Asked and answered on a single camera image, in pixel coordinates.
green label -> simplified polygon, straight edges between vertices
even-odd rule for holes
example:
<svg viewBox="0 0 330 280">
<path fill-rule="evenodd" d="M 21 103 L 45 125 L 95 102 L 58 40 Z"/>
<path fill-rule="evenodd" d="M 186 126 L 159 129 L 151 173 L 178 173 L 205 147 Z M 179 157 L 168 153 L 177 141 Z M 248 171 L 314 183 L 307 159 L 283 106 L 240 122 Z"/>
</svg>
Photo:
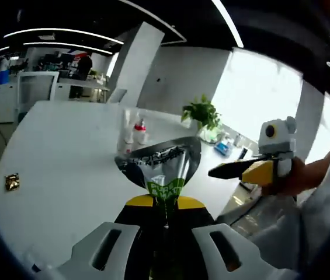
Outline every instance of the green label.
<svg viewBox="0 0 330 280">
<path fill-rule="evenodd" d="M 170 197 L 180 195 L 180 191 L 184 186 L 184 179 L 176 178 L 167 185 L 159 185 L 153 182 L 148 182 L 148 190 L 151 195 L 167 200 Z"/>
</svg>

window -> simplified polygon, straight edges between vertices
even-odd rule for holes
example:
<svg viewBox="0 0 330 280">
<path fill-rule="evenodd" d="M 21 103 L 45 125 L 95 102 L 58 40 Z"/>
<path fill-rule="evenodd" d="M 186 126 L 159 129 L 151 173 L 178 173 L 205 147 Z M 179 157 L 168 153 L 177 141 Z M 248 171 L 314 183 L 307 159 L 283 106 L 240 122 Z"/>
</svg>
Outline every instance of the window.
<svg viewBox="0 0 330 280">
<path fill-rule="evenodd" d="M 212 99 L 223 124 L 258 141 L 265 121 L 296 116 L 302 74 L 247 50 L 234 49 Z"/>
<path fill-rule="evenodd" d="M 323 159 L 330 151 L 330 95 L 324 96 L 321 122 L 305 163 Z"/>
<path fill-rule="evenodd" d="M 117 58 L 118 58 L 119 52 L 116 52 L 112 56 L 112 60 L 110 60 L 109 67 L 107 68 L 106 76 L 111 77 L 113 73 L 114 66 L 116 65 Z"/>
</svg>

silver snack bag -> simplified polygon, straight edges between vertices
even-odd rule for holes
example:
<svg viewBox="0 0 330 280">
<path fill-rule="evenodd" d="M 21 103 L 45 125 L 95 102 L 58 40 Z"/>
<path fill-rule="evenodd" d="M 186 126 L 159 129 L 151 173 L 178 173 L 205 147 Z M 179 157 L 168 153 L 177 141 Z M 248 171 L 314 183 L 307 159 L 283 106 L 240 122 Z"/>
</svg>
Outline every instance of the silver snack bag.
<svg viewBox="0 0 330 280">
<path fill-rule="evenodd" d="M 196 172 L 200 158 L 200 140 L 183 137 L 116 156 L 115 161 L 130 181 L 168 207 Z"/>
</svg>

green plant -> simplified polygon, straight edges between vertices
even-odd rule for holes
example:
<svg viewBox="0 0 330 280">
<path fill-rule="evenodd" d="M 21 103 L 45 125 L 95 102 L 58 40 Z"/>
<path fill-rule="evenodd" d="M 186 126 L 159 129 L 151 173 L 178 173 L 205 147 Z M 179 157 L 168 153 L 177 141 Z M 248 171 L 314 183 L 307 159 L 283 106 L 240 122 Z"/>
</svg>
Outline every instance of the green plant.
<svg viewBox="0 0 330 280">
<path fill-rule="evenodd" d="M 207 100 L 205 94 L 203 94 L 200 103 L 195 97 L 194 102 L 190 102 L 190 105 L 183 107 L 182 121 L 192 118 L 199 121 L 199 129 L 206 126 L 208 130 L 212 130 L 218 126 L 219 115 L 211 101 Z"/>
<path fill-rule="evenodd" d="M 91 69 L 91 70 L 89 70 L 89 74 L 91 76 L 97 76 L 97 71 Z"/>
</svg>

ceiling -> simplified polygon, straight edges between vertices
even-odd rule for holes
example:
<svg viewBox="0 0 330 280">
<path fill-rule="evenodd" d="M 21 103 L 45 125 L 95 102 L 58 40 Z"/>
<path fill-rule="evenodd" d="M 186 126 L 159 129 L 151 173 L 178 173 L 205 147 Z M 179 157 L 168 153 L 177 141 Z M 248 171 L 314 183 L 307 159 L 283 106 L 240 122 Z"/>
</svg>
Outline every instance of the ceiling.
<svg viewBox="0 0 330 280">
<path fill-rule="evenodd" d="M 330 67 L 326 66 L 326 62 L 330 61 L 328 33 L 303 4 L 305 1 L 277 2 L 222 0 L 236 25 L 244 48 L 283 61 L 304 73 L 304 79 L 321 92 L 330 93 Z M 143 12 L 143 9 L 152 13 L 152 16 Z M 20 16 L 14 13 L 9 20 L 5 33 L 56 27 L 96 33 L 121 41 L 124 41 L 130 29 L 145 21 L 165 33 L 162 43 L 180 41 L 164 44 L 166 46 L 225 50 L 237 46 L 229 27 L 211 0 L 105 0 L 101 4 L 52 8 L 44 5 L 22 8 Z M 23 43 L 39 42 L 39 35 L 52 33 L 55 34 L 56 42 L 78 44 L 112 53 L 118 52 L 122 46 L 85 34 L 36 31 L 4 38 L 0 48 L 10 46 L 8 51 L 24 50 Z"/>
</svg>

